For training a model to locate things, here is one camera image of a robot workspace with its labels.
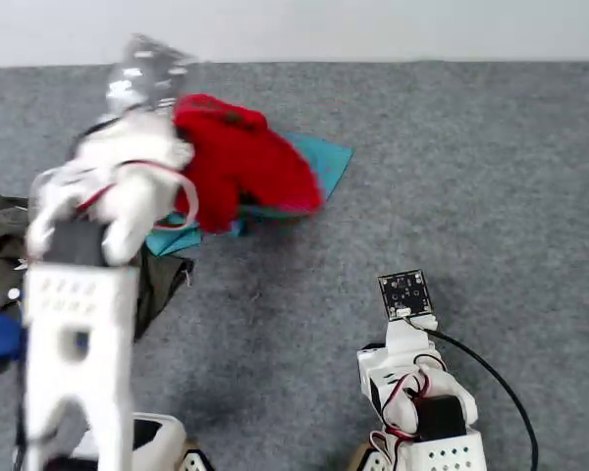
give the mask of dark green cloth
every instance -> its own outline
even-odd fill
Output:
[[[28,225],[27,200],[0,195],[0,311],[20,318],[11,288],[22,288],[26,272],[25,234]],[[135,258],[140,267],[139,296],[135,316],[135,339],[166,307],[193,269],[191,260],[156,257],[144,245]]]

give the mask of teal cloth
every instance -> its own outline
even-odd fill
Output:
[[[345,172],[353,151],[346,147],[327,142],[317,137],[293,132],[282,133],[282,137],[299,151],[307,160],[317,180],[325,200],[328,200]],[[242,219],[232,223],[230,236],[240,236],[244,230],[244,216],[255,216],[267,219],[286,219],[300,216],[290,212],[277,211],[261,206],[242,206]],[[177,224],[183,221],[178,215],[171,215],[169,222]],[[146,245],[154,255],[168,255],[202,241],[203,231],[197,223],[183,231],[152,231],[146,238]]]

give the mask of circuit board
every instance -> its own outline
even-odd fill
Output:
[[[421,270],[378,277],[389,321],[432,314],[430,293]]]

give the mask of carpet floor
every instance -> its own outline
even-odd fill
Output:
[[[64,159],[106,74],[0,70],[1,193]],[[355,359],[385,332],[375,278],[421,268],[443,332],[518,391],[540,469],[589,470],[589,64],[204,65],[190,80],[355,153],[318,217],[188,253],[193,286],[135,348],[140,410],[179,417],[219,471],[346,469],[378,426]],[[441,349],[475,394],[489,469],[529,469],[504,391]],[[0,376],[0,469],[13,384]]]

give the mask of red fabric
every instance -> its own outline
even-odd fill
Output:
[[[243,193],[282,211],[313,212],[322,205],[309,165],[270,130],[261,113],[208,95],[189,95],[178,103],[175,125],[194,146],[184,174],[196,185],[196,221],[205,231],[229,231]],[[187,211],[183,195],[175,206]]]

